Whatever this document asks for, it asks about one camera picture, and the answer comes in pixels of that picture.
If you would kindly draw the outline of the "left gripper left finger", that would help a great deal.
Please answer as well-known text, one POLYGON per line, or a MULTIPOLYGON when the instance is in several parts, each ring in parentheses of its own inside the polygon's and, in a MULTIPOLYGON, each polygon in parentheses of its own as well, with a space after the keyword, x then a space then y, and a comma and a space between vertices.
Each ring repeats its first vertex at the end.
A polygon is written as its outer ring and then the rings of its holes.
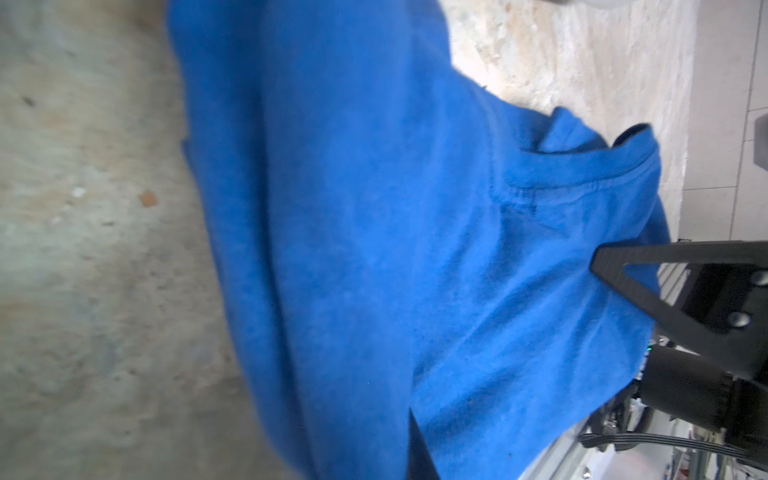
POLYGON ((408 480, 440 480, 413 411, 409 411, 408 480))

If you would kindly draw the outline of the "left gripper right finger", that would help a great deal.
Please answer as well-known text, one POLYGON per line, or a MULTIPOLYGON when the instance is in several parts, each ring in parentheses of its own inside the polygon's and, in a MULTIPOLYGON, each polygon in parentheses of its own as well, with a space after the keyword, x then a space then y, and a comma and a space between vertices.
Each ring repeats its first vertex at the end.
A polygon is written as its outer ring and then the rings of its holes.
POLYGON ((734 376, 767 382, 767 243, 681 242, 599 247, 592 273, 649 315, 673 342, 734 376), (689 275, 670 305, 626 268, 681 264, 689 275))

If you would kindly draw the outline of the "blue t-shirt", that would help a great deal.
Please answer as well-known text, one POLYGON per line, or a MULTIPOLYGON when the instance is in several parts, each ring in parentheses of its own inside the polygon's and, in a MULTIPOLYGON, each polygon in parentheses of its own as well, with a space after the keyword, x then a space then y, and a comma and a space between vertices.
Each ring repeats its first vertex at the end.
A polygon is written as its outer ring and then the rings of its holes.
POLYGON ((638 373, 602 244, 662 244, 647 124, 606 142, 455 70, 435 1, 173 1, 185 152, 261 425, 310 479, 515 479, 638 373))

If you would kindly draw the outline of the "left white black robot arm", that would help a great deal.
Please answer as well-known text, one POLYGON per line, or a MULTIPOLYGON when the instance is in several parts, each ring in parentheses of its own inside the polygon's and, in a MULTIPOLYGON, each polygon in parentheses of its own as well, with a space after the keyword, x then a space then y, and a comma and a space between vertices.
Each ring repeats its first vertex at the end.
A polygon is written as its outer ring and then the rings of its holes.
POLYGON ((431 345, 410 479, 518 476, 574 423, 632 398, 767 465, 767 245, 465 247, 424 291, 431 345))

